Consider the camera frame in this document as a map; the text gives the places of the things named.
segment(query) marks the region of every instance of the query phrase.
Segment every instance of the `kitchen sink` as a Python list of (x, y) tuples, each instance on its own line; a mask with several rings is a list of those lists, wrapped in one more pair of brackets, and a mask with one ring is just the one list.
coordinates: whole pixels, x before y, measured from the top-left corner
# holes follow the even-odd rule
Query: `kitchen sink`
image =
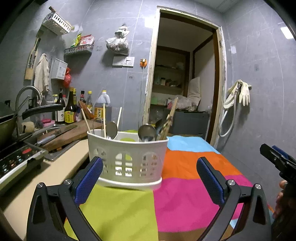
[[(64, 126), (64, 125), (53, 124), (53, 125), (44, 127), (44, 128), (42, 128), (40, 130), (37, 130), (37, 131), (33, 132), (32, 136), (25, 139), (24, 142), (32, 144), (32, 145), (36, 145), (37, 144), (37, 138), (39, 136), (42, 136), (42, 135), (44, 135), (44, 134), (46, 134), (48, 132), (60, 129), (62, 126)], [(56, 151), (56, 150), (50, 151), (48, 154), (46, 154), (44, 156), (44, 159), (46, 159), (48, 161), (55, 161), (57, 158), (59, 158), (62, 154), (64, 154), (67, 150), (69, 150), (72, 146), (74, 146), (78, 142), (79, 142), (79, 140), (76, 140), (76, 141), (74, 141), (74, 142), (72, 142), (70, 144), (67, 144), (67, 145), (63, 146), (63, 148), (61, 150), (59, 150), (59, 151)]]

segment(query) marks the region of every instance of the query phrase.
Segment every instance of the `metal screw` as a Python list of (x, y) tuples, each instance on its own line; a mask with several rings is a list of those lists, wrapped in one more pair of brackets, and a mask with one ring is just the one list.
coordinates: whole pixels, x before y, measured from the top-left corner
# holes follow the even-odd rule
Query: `metal screw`
[(257, 184), (255, 184), (255, 188), (261, 189), (261, 185), (257, 183)]
[(230, 186), (234, 186), (234, 185), (235, 185), (235, 181), (234, 181), (234, 180), (228, 180), (228, 184), (229, 184)]
[(38, 183), (38, 184), (37, 184), (37, 188), (41, 188), (41, 187), (43, 187), (43, 184), (44, 184), (44, 183)]
[(71, 180), (71, 179), (66, 179), (66, 180), (64, 181), (64, 184), (65, 184), (65, 185), (70, 185), (70, 184), (71, 184), (71, 182), (72, 182), (72, 180)]

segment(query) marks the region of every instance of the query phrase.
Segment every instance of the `red plastic bag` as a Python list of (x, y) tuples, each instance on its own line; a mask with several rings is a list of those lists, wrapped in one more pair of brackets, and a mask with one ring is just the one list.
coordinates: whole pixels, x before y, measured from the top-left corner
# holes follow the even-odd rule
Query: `red plastic bag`
[(71, 77), (71, 75), (70, 75), (70, 71), (71, 71), (71, 69), (70, 69), (69, 67), (67, 67), (67, 69), (66, 69), (66, 74), (65, 74), (65, 78), (64, 78), (64, 81), (63, 81), (63, 86), (64, 86), (65, 88), (69, 88), (70, 83), (71, 83), (71, 79), (72, 79), (72, 77)]

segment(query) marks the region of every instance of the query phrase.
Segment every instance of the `beige countertop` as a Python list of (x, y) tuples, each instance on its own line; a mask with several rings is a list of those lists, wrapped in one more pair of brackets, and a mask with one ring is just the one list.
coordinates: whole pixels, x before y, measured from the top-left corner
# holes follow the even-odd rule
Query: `beige countertop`
[(41, 169), (34, 169), (8, 190), (0, 199), (0, 208), (6, 219), (24, 240), (32, 197), (39, 182), (46, 186), (58, 185), (72, 177), (89, 154), (88, 140), (82, 140), (56, 161), (43, 161)]

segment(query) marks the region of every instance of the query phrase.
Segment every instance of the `control button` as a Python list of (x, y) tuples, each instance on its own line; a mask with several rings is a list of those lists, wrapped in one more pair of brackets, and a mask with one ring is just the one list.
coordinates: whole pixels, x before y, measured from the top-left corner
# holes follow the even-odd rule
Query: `control button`
[(29, 147), (29, 148), (25, 149), (22, 153), (23, 153), (23, 154), (27, 154), (27, 153), (30, 152), (31, 150), (32, 150), (32, 148)]

